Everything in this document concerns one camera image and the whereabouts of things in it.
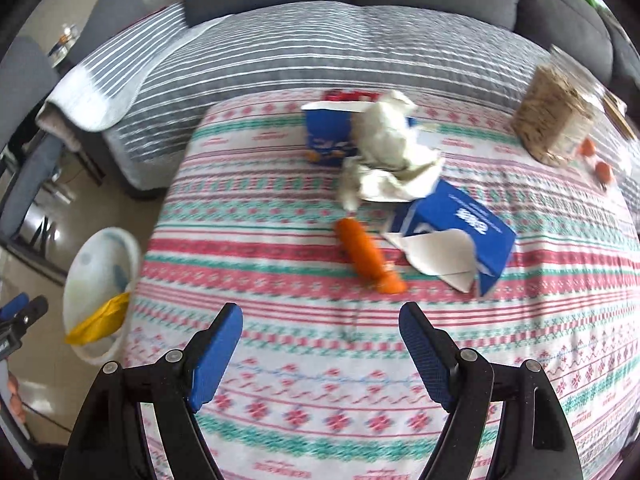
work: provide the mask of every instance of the gray striped blanket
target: gray striped blanket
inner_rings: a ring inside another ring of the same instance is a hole
[[[508,30],[436,10],[305,2],[187,28],[175,4],[96,50],[47,101],[100,132],[129,181],[153,189],[169,186],[215,102],[279,88],[396,88],[511,111],[545,56]],[[618,163],[616,134],[597,130],[604,158]],[[640,210],[635,181],[625,191]]]

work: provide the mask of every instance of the torn box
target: torn box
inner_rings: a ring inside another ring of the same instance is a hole
[[[500,278],[516,239],[494,213],[442,179],[427,197],[400,204],[382,235],[416,270],[457,290],[470,291],[479,276],[480,296]]]

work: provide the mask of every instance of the carrot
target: carrot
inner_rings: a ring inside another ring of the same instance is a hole
[[[335,223],[338,240],[347,251],[356,274],[366,283],[372,283],[381,294],[399,294],[406,291],[406,283],[386,263],[382,251],[367,235],[355,218],[342,218]]]

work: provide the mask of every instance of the patterned bedsheet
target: patterned bedsheet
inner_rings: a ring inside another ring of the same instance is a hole
[[[398,332],[417,301],[438,328],[489,361],[539,360],[574,432],[585,479],[608,478],[638,409],[640,246],[619,190],[580,166],[536,163],[508,115],[413,94],[444,178],[518,234],[488,298],[413,270],[380,239],[410,290],[363,288],[335,240],[337,170],[309,164],[300,105],[318,90],[215,105],[172,183],[133,301],[126,365],[183,348],[226,301],[244,332],[198,423],[227,480],[411,480],[446,418]],[[388,208],[363,206],[372,232]],[[152,410],[143,415],[159,478],[171,473]],[[488,415],[472,479],[484,478],[500,419]]]

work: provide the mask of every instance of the blue cardboard box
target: blue cardboard box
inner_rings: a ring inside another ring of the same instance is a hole
[[[410,237],[460,229],[476,247],[480,295],[500,278],[511,256],[516,233],[468,194],[440,180],[429,196],[398,206],[386,232]]]
[[[346,156],[357,155],[351,142],[351,115],[365,111],[371,102],[316,101],[303,105],[305,115],[307,158],[321,166],[341,166]],[[416,124],[407,117],[407,124]]]

